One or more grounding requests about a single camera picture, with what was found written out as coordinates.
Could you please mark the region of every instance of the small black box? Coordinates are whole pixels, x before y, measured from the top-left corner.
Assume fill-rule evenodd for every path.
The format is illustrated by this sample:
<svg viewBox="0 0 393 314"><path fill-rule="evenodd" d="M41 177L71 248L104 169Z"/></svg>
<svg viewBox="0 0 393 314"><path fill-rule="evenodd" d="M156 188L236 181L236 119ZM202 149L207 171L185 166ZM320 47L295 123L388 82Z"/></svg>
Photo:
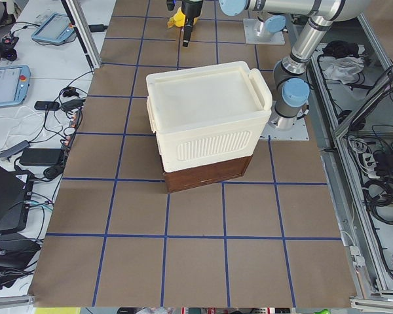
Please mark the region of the small black box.
<svg viewBox="0 0 393 314"><path fill-rule="evenodd" d="M60 148L26 148L20 157L23 166L54 166L62 160Z"/></svg>

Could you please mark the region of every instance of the box handle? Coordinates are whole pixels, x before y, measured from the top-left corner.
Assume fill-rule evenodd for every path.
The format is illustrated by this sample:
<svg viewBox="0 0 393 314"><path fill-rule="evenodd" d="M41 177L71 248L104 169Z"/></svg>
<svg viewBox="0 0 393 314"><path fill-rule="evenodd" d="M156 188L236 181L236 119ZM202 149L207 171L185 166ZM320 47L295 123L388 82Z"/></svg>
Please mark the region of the box handle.
<svg viewBox="0 0 393 314"><path fill-rule="evenodd" d="M252 69L249 72L250 82L262 104L263 110L268 111L272 106L272 94L260 70Z"/></svg>
<svg viewBox="0 0 393 314"><path fill-rule="evenodd" d="M156 133L156 121L151 110L150 97L147 97L147 112L149 113L150 128L153 133Z"/></svg>

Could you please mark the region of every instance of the brown work surface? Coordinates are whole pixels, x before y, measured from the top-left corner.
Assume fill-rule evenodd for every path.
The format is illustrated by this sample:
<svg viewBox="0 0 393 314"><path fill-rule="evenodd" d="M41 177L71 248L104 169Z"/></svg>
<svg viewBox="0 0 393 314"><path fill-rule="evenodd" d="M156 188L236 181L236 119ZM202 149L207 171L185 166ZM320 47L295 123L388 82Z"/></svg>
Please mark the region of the brown work surface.
<svg viewBox="0 0 393 314"><path fill-rule="evenodd" d="M393 0L372 0L365 17L393 61Z"/></svg>
<svg viewBox="0 0 393 314"><path fill-rule="evenodd" d="M246 45L248 13L231 18L209 0L189 48L166 29L164 0L118 0L113 14L30 289L36 306L349 307L310 127L309 142L258 142L242 177L168 194L149 125L148 74L245 60L273 90L287 35L285 46Z"/></svg>

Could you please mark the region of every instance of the yellow object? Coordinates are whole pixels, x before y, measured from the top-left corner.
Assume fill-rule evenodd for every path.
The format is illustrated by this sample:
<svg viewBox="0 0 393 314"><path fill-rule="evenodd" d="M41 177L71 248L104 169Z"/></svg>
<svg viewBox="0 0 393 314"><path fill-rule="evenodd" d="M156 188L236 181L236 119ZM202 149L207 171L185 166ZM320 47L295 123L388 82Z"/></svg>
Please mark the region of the yellow object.
<svg viewBox="0 0 393 314"><path fill-rule="evenodd" d="M194 18L194 24L197 22L198 18ZM168 21L168 28L171 27L183 27L185 25L185 15L182 13L182 9L178 8L178 11L173 15Z"/></svg>
<svg viewBox="0 0 393 314"><path fill-rule="evenodd" d="M35 314L80 314L79 307L41 307Z"/></svg>

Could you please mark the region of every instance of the laptop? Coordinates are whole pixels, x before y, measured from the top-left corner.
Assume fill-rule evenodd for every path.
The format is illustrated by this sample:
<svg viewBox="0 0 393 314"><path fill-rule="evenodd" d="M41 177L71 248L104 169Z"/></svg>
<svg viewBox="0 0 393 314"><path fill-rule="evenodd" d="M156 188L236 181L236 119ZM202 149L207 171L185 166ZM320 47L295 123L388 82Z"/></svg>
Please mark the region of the laptop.
<svg viewBox="0 0 393 314"><path fill-rule="evenodd" d="M33 183L29 171L8 172L0 167L0 234L21 231L26 227Z"/></svg>

